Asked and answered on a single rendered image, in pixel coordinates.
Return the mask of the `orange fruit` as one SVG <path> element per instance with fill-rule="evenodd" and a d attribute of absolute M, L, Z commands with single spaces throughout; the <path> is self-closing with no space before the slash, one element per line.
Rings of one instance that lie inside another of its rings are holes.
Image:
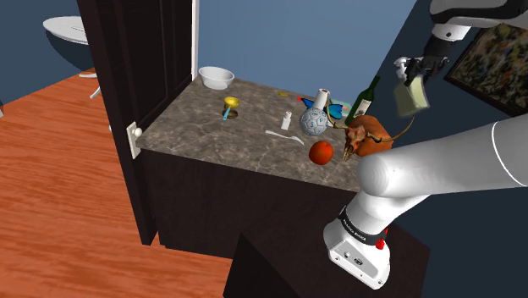
<path fill-rule="evenodd" d="M 309 151 L 309 159 L 317 165 L 327 164 L 333 157 L 333 147 L 327 141 L 315 142 Z"/>

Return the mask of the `dark robot stand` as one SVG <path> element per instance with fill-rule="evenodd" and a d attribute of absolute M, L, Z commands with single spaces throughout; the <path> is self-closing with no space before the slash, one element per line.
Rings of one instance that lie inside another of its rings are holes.
<path fill-rule="evenodd" d="M 373 290 L 333 264 L 321 230 L 291 242 L 256 230 L 240 234 L 224 298 L 421 298 L 430 248 L 397 225 L 388 229 L 391 269 Z"/>

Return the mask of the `brown horned animal skull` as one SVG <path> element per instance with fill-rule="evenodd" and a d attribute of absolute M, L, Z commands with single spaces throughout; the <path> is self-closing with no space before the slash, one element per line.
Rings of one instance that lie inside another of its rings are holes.
<path fill-rule="evenodd" d="M 330 124 L 334 129 L 344 130 L 345 145 L 342 160 L 346 162 L 354 154 L 365 157 L 390 150 L 393 142 L 410 128 L 414 119 L 415 117 L 412 117 L 409 124 L 395 136 L 391 136 L 378 119 L 371 115 L 357 116 L 348 124 L 338 124 L 330 119 Z"/>

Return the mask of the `dark brown counter cabinet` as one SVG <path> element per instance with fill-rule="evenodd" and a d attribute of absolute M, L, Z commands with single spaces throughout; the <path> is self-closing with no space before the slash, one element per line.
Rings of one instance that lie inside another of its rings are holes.
<path fill-rule="evenodd" d="M 314 195 L 349 201 L 355 192 L 242 168 L 143 150 L 160 244 L 234 256 L 239 234 L 271 210 Z"/>

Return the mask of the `dark brown door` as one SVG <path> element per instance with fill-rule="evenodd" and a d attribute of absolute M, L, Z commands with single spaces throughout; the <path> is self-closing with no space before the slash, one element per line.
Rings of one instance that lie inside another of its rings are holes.
<path fill-rule="evenodd" d="M 127 129 L 146 130 L 192 81 L 193 0 L 76 0 L 140 241 L 157 234 L 142 155 Z"/>

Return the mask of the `small white fixture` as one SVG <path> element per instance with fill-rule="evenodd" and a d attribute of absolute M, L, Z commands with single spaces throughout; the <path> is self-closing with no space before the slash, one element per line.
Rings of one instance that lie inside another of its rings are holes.
<path fill-rule="evenodd" d="M 396 75 L 402 82 L 407 81 L 406 69 L 409 60 L 410 59 L 407 57 L 400 57 L 397 58 L 393 63 L 397 68 Z"/>

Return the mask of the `teal book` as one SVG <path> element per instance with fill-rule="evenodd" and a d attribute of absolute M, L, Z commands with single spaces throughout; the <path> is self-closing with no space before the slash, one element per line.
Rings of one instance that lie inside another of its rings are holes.
<path fill-rule="evenodd" d="M 344 118 L 346 118 L 349 115 L 349 112 L 350 112 L 350 110 L 352 108 L 352 105 L 349 102 L 340 101 L 340 100 L 337 100 L 335 98 L 331 98 L 330 99 L 330 103 L 331 104 L 338 104 L 338 105 L 342 106 L 341 114 L 343 115 Z"/>

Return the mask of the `white round table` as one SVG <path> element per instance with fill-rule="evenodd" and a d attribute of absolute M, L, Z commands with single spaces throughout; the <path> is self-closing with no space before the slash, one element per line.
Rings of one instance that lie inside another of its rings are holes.
<path fill-rule="evenodd" d="M 60 16 L 46 19 L 42 23 L 47 39 L 53 49 L 67 62 L 79 70 L 93 67 L 82 18 Z"/>

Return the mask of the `blue butterfly toy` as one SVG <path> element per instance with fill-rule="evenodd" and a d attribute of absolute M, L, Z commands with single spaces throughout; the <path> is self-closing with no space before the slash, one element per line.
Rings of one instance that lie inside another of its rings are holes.
<path fill-rule="evenodd" d="M 314 102 L 308 98 L 303 98 L 303 97 L 297 97 L 297 99 L 299 101 L 302 101 L 305 106 L 307 108 L 312 108 L 314 106 Z M 342 109 L 343 109 L 343 106 L 340 105 L 340 104 L 325 104 L 322 108 L 322 111 L 323 112 L 327 112 L 327 108 L 329 108 L 329 115 L 333 118 L 333 119 L 341 119 L 343 117 L 343 114 L 342 114 Z"/>

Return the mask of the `framed wall picture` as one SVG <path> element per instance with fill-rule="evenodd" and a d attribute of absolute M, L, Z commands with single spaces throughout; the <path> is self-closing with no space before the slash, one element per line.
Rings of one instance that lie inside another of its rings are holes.
<path fill-rule="evenodd" d="M 528 113 L 528 30 L 480 29 L 444 79 L 511 117 Z"/>

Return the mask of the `green wine bottle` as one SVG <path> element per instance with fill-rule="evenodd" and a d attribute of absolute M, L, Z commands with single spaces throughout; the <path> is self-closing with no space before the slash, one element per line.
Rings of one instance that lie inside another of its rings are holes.
<path fill-rule="evenodd" d="M 346 124 L 349 124 L 357 116 L 366 114 L 371 103 L 374 101 L 374 90 L 379 80 L 380 76 L 376 75 L 370 85 L 358 95 L 350 109 L 349 115 L 344 121 Z"/>

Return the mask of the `white blue patterned round vase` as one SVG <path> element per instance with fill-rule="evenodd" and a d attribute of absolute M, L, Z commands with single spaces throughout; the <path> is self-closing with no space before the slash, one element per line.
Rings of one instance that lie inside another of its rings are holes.
<path fill-rule="evenodd" d="M 300 128 L 309 136 L 321 135 L 328 127 L 329 119 L 324 108 L 330 92 L 327 89 L 319 89 L 314 100 L 302 98 L 306 110 L 300 115 Z"/>

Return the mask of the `white bowl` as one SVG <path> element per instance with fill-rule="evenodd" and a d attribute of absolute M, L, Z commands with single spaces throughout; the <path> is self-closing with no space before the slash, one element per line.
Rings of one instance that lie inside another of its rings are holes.
<path fill-rule="evenodd" d="M 234 80 L 234 74 L 223 68 L 206 66 L 198 70 L 203 85 L 213 90 L 225 90 Z"/>

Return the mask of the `white plastic fork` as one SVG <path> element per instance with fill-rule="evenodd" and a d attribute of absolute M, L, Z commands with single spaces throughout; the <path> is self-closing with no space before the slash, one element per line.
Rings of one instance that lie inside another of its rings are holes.
<path fill-rule="evenodd" d="M 276 132 L 271 131 L 271 130 L 265 130 L 265 133 L 268 134 L 268 135 L 275 135 L 275 136 L 278 136 L 278 137 L 281 137 L 281 138 L 284 138 L 284 139 L 298 141 L 301 145 L 305 144 L 299 137 L 294 136 L 294 135 L 292 135 L 292 136 L 281 135 L 281 134 L 276 133 Z"/>

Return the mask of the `pale yellow-green box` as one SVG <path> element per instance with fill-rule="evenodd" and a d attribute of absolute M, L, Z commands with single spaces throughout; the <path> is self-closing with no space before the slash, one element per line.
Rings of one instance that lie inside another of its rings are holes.
<path fill-rule="evenodd" d="M 400 82 L 394 89 L 398 115 L 401 118 L 411 117 L 430 107 L 426 97 L 423 76 L 417 75 L 409 86 Z"/>

